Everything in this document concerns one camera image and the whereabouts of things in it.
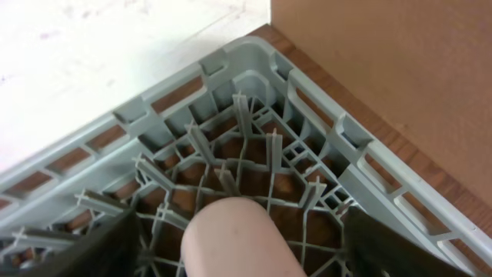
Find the white plastic cup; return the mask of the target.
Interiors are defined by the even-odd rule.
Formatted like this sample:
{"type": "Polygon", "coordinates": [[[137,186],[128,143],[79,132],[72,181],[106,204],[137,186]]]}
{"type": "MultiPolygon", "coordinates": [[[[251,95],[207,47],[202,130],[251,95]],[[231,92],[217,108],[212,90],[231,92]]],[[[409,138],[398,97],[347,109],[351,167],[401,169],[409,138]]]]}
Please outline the white plastic cup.
{"type": "Polygon", "coordinates": [[[267,211],[253,200],[220,199],[186,227],[181,259],[188,276],[305,276],[267,211]]]}

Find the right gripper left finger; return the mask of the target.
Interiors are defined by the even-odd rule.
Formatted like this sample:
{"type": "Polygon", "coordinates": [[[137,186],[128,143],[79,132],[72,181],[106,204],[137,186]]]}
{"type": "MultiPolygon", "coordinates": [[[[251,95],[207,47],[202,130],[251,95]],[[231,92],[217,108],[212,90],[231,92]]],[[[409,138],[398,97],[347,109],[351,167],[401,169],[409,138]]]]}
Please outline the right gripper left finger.
{"type": "Polygon", "coordinates": [[[135,273],[138,252],[138,217],[129,209],[47,261],[28,269],[2,269],[1,275],[128,277],[135,273]]]}

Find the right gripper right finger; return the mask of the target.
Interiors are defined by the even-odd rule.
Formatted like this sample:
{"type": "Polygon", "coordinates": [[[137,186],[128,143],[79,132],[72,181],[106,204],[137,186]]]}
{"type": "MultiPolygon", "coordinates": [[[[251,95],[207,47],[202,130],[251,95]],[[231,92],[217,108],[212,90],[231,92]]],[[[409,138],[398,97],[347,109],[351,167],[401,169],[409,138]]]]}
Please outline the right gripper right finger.
{"type": "Polygon", "coordinates": [[[468,275],[356,207],[346,212],[344,245],[354,276],[468,275]]]}

